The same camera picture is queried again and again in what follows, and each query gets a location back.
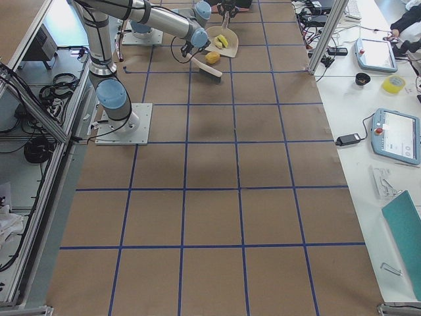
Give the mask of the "silver robot arm holding brush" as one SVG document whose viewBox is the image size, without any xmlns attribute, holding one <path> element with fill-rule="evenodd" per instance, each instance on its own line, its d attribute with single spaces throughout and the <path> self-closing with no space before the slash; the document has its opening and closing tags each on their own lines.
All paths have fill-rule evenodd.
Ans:
<svg viewBox="0 0 421 316">
<path fill-rule="evenodd" d="M 234 58 L 238 38 L 228 29 L 227 18 L 220 27 L 206 28 L 212 9 L 208 1 L 192 8 L 168 9 L 150 1 L 77 1 L 80 21 L 89 42 L 89 78 L 107 115 L 107 129 L 97 135 L 99 142 L 147 142 L 151 127 L 149 103 L 133 103 L 117 76 L 118 69 L 134 65 L 144 54 L 152 54 L 155 36 L 169 34 L 184 41 L 180 48 L 182 64 L 193 63 L 201 74 L 219 82 L 222 73 L 213 66 L 222 57 Z M 121 56 L 118 40 L 111 46 L 109 18 L 123 21 L 129 31 L 128 57 Z"/>
</svg>

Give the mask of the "dustpan arm base plate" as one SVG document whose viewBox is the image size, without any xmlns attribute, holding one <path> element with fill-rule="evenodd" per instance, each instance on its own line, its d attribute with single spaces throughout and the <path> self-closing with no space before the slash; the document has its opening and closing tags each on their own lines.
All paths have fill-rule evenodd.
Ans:
<svg viewBox="0 0 421 316">
<path fill-rule="evenodd" d="M 162 37 L 162 31 L 128 20 L 124 27 L 122 44 L 126 46 L 161 45 Z"/>
</svg>

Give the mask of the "brush arm base plate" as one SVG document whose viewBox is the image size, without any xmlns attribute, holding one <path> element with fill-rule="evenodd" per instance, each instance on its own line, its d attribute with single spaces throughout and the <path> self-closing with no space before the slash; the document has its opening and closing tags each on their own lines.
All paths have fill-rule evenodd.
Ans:
<svg viewBox="0 0 421 316">
<path fill-rule="evenodd" d="M 106 122 L 99 125 L 95 138 L 96 145 L 147 145 L 153 111 L 152 103 L 133 103 L 132 114 L 128 122 L 110 120 L 105 110 L 101 120 Z"/>
</svg>

